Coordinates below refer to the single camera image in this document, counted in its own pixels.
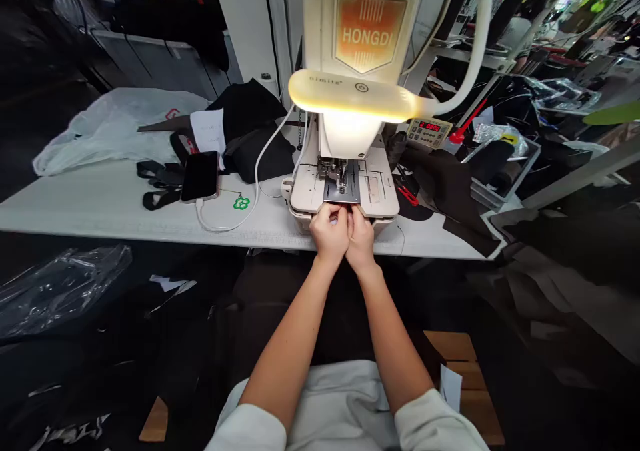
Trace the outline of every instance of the hand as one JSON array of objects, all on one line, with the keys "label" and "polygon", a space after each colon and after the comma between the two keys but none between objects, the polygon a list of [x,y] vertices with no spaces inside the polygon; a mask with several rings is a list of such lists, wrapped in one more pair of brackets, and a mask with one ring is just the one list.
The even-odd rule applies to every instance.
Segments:
[{"label": "hand", "polygon": [[309,230],[318,249],[317,259],[337,269],[349,247],[347,209],[341,205],[324,203],[318,214],[311,218]]},{"label": "hand", "polygon": [[351,213],[347,218],[347,235],[349,236],[347,261],[356,274],[376,266],[373,259],[373,226],[356,204],[351,206]]}]

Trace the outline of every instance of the fingers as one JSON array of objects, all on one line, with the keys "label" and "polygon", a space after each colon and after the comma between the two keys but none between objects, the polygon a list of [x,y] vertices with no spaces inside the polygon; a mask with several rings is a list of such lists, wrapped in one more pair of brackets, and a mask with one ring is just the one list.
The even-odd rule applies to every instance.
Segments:
[{"label": "fingers", "polygon": [[343,228],[345,232],[347,231],[347,219],[348,219],[347,208],[344,206],[340,206],[338,210],[338,224],[336,226]]},{"label": "fingers", "polygon": [[353,237],[353,214],[347,214],[347,236]]},{"label": "fingers", "polygon": [[353,214],[353,229],[358,230],[365,225],[365,217],[360,211],[360,207],[357,204],[351,205],[351,214]]},{"label": "fingers", "polygon": [[323,221],[329,221],[331,214],[338,212],[343,207],[339,204],[324,203],[316,216]]}]

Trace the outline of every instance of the paper tag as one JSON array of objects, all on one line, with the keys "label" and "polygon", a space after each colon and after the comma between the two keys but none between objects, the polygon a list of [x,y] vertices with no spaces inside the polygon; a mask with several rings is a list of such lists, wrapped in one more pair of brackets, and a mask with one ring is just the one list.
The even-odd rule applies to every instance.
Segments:
[{"label": "paper tag", "polygon": [[162,286],[162,290],[164,292],[174,290],[179,286],[182,286],[186,280],[184,281],[171,281],[171,278],[165,278],[165,276],[158,276],[157,274],[151,274],[149,278],[151,282],[157,282],[160,286]]},{"label": "paper tag", "polygon": [[217,151],[219,154],[220,169],[225,165],[222,156],[227,149],[225,132],[222,124],[224,109],[217,111],[196,111],[191,113],[191,129],[193,137],[200,152]]},{"label": "paper tag", "polygon": [[462,376],[440,365],[440,394],[451,409],[460,412],[460,394],[462,393]]}]

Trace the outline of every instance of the control panel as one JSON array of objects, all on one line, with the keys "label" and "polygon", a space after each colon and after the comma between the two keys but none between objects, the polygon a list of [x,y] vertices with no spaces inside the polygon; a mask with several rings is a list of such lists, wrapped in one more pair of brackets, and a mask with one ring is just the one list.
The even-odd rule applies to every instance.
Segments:
[{"label": "control panel", "polygon": [[438,149],[449,135],[453,124],[433,119],[416,118],[407,129],[407,141],[415,145],[424,145],[431,149]]}]

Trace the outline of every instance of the white sleeve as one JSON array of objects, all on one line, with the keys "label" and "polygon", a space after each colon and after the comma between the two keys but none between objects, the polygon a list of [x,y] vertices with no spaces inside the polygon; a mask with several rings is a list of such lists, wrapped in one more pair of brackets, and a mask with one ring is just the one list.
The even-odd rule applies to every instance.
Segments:
[{"label": "white sleeve", "polygon": [[406,403],[394,419],[403,451],[488,451],[474,425],[436,389]]},{"label": "white sleeve", "polygon": [[271,413],[252,404],[241,404],[218,427],[205,451],[283,451],[287,431]]}]

